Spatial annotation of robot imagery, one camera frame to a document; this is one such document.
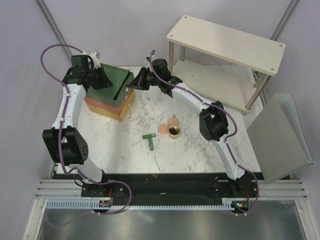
green block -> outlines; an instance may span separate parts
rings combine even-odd
[[[87,97],[110,104],[116,107],[121,107],[127,95],[126,88],[134,79],[134,74],[129,70],[101,64],[108,79],[113,83],[112,87],[106,87],[100,90],[95,90],[92,87],[88,89]]]

marble surface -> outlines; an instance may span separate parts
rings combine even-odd
[[[254,81],[250,69],[238,65],[212,66],[238,77]],[[136,75],[140,67],[127,67]],[[88,143],[89,157],[106,173],[221,173],[224,165],[214,146],[199,132],[199,117],[183,102],[161,93],[157,87],[149,91],[136,90],[136,98],[124,121],[120,122],[93,113],[83,102],[78,130]],[[258,99],[252,111],[242,116],[241,111],[225,106],[233,116],[238,133],[231,144],[240,157],[239,162],[254,172],[260,168],[246,128],[261,111]],[[180,121],[178,139],[160,135],[158,126],[171,117]],[[229,132],[234,126],[229,120]],[[156,133],[154,151],[142,135]],[[59,164],[57,173],[62,173]]]

green tool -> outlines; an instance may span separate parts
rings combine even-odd
[[[155,136],[156,135],[154,133],[142,136],[143,139],[148,139],[150,151],[154,150],[154,143],[152,142],[152,138],[154,138]]]

gray metal sheet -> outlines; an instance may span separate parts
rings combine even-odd
[[[275,94],[247,129],[267,183],[313,163],[291,94]]]
[[[46,210],[52,224],[88,210]],[[45,240],[304,240],[294,201],[260,201],[247,216],[222,211],[125,211],[84,216],[62,228],[42,223]]]

pink disc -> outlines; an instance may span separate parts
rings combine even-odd
[[[168,120],[168,124],[169,124],[169,126],[170,127],[172,127],[172,126],[179,126],[179,120],[178,120],[178,118],[176,118],[176,117],[172,117],[172,118],[170,118],[169,120]]]
[[[169,127],[166,124],[161,124],[160,126],[158,126],[158,132],[160,134],[167,134],[169,132]]]

